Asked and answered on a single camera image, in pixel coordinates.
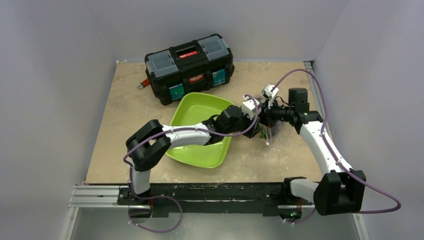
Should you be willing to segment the clear zip top bag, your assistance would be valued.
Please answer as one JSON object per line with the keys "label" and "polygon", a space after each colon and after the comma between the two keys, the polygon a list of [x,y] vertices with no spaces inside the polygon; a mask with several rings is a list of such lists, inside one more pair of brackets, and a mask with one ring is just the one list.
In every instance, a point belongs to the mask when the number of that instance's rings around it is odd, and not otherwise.
{"label": "clear zip top bag", "polygon": [[[260,110],[259,110],[258,120],[259,120],[259,124],[261,125],[260,123],[261,104],[267,103],[267,100],[263,96],[256,97],[256,99],[260,101],[260,105],[259,105]],[[261,140],[264,140],[267,146],[271,146],[274,140],[276,139],[282,125],[283,125],[282,121],[278,121],[274,127],[266,126],[267,138],[261,139]]]}

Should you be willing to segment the green plastic tray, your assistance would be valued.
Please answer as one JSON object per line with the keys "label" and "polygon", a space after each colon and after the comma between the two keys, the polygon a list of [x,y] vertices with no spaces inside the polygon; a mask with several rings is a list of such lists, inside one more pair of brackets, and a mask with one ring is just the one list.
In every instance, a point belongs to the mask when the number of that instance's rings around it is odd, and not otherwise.
{"label": "green plastic tray", "polygon": [[[234,103],[207,93],[191,92],[185,95],[171,121],[171,126],[190,126],[220,114]],[[187,145],[168,150],[166,155],[180,163],[194,167],[212,169],[220,166],[225,159],[231,142],[230,137],[206,146]]]}

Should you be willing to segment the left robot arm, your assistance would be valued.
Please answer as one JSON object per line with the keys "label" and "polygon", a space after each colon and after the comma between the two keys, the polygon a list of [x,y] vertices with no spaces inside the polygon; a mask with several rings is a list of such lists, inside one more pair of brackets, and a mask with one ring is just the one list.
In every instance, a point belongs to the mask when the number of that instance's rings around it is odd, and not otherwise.
{"label": "left robot arm", "polygon": [[260,112],[259,106],[230,105],[220,114],[194,125],[169,126],[157,119],[150,120],[125,142],[127,153],[123,160],[130,167],[130,199],[138,205],[148,201],[151,169],[168,150],[214,145],[224,138],[241,135],[251,138],[257,130]]}

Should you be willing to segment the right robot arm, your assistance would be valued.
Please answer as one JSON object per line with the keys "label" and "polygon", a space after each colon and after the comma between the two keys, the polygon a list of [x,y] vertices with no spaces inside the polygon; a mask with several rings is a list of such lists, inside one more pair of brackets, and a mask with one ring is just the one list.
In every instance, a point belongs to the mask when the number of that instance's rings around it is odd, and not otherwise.
{"label": "right robot arm", "polygon": [[366,180],[364,172],[354,170],[342,159],[334,143],[325,137],[324,120],[318,111],[310,110],[305,88],[290,88],[287,106],[278,104],[278,91],[271,84],[262,90],[265,100],[261,121],[270,127],[277,122],[287,122],[294,127],[308,145],[322,175],[319,182],[305,177],[285,178],[280,191],[282,200],[292,204],[302,198],[314,204],[322,216],[359,212],[365,192],[361,183]]}

